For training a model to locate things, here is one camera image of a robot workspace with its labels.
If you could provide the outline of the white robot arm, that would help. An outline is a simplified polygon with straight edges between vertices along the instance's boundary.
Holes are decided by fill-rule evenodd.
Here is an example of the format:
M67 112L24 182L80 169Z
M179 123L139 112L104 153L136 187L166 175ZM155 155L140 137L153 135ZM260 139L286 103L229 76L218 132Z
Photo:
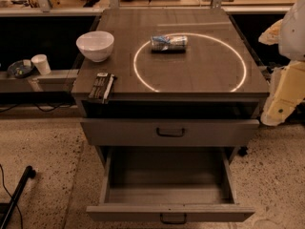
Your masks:
M267 126L283 123L305 98L305 0L297 0L283 19L258 37L265 45L278 45L280 55L290 59L283 69L274 70L270 96L260 120Z

